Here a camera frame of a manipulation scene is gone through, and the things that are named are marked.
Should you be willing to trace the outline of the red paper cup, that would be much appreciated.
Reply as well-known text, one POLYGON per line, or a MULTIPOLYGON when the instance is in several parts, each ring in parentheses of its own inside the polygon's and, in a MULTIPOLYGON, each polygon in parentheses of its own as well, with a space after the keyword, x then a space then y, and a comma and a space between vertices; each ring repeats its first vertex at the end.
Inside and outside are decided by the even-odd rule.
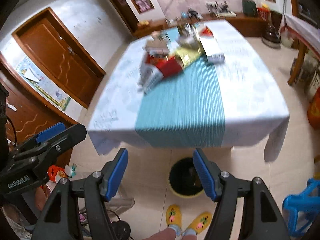
POLYGON ((178 56, 160 58, 148 54, 146 63, 155 66, 164 78, 179 74, 184 69, 183 62, 178 56))

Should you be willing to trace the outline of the yellow green foil bag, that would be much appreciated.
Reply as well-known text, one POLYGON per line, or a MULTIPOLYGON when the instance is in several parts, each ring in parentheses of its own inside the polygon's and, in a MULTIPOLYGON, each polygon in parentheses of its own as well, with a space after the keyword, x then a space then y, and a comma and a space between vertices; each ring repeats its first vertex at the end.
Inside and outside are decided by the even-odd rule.
POLYGON ((185 69, 195 62, 202 54, 203 50, 201 48, 191 49, 178 47, 173 51, 172 56, 175 57, 182 69, 185 69))

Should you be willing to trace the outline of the cream atomy toothpaste box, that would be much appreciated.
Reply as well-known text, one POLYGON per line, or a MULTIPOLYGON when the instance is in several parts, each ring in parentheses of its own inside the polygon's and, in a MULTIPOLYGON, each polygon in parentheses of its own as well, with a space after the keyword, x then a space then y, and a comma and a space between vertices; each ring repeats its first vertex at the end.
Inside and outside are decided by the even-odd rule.
POLYGON ((212 37, 200 37, 201 46, 207 57, 223 55, 223 49, 218 44, 217 40, 212 37))

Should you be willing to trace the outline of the yellow rimmed trash bin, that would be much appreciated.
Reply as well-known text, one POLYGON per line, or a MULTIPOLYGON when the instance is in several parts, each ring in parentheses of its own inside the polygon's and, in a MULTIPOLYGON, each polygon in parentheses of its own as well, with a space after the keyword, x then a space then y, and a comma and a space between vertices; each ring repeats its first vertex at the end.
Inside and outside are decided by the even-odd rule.
POLYGON ((181 198, 195 198, 204 192, 192 157, 174 163, 169 172, 168 185, 173 194, 181 198))

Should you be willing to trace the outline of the left yellow slipper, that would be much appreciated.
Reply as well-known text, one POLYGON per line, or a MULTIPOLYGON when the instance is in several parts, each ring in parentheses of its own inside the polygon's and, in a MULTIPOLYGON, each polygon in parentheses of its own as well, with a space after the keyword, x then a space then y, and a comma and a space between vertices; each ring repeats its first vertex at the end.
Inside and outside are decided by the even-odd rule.
POLYGON ((180 207, 176 204, 172 204, 167 208, 166 214, 166 225, 175 225, 179 228, 182 227, 182 213, 180 207))

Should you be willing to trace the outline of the yellow slipper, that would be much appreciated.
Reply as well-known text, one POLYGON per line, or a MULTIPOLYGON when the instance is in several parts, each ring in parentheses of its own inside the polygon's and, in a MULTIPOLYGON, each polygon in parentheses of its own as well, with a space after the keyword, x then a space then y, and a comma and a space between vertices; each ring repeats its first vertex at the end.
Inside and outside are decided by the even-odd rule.
POLYGON ((172 204, 167 208, 166 214, 166 225, 175 225, 179 228, 182 227, 182 213, 180 207, 176 204, 172 204))
POLYGON ((186 228, 185 235, 198 235, 204 231, 211 223, 213 215, 210 212, 203 212, 198 215, 186 228))

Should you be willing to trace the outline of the right yellow slipper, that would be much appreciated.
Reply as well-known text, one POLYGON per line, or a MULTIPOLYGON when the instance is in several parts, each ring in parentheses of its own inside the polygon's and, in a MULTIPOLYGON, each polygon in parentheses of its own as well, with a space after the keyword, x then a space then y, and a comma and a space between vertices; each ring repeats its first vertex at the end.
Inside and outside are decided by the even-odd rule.
POLYGON ((198 215, 186 228, 185 235, 198 235, 204 231, 211 223, 213 215, 210 212, 203 212, 198 215))

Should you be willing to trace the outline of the white and teal tablecloth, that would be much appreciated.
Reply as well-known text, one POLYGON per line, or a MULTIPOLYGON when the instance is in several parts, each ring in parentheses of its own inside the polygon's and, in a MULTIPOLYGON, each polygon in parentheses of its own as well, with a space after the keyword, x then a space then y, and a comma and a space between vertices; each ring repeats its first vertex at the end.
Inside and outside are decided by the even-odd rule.
POLYGON ((122 142, 136 147, 206 148, 252 146, 266 139, 266 162, 281 151, 290 114, 260 56, 227 21, 206 26, 225 62, 199 57, 149 93, 140 87, 147 39, 132 42, 120 58, 87 126, 98 154, 122 142))

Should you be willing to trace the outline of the brown wooden door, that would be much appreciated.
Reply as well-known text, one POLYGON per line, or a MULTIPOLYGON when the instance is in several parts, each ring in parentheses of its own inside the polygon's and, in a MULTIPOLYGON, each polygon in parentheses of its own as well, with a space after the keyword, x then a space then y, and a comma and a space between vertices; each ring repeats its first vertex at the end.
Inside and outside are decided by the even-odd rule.
POLYGON ((89 107, 106 73, 50 7, 25 21, 12 36, 46 76, 82 107, 89 107))

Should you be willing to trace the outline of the blue plastic stool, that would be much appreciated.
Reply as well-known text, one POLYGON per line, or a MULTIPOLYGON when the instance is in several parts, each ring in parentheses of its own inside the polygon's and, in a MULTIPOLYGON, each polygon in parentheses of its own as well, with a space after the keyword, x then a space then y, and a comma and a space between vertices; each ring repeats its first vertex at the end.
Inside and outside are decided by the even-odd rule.
POLYGON ((289 235, 303 237, 319 215, 319 180, 310 178, 301 193, 285 197, 282 214, 289 235))

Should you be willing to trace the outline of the childrens wall poster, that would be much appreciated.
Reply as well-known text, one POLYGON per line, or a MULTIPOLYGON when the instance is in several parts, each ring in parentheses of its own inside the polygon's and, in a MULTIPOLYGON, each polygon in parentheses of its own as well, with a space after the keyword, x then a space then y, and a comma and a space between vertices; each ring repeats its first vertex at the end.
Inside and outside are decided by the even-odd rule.
POLYGON ((71 97, 48 78, 29 57, 25 56, 15 67, 16 72, 25 79, 33 89, 54 104, 59 110, 65 111, 71 97))

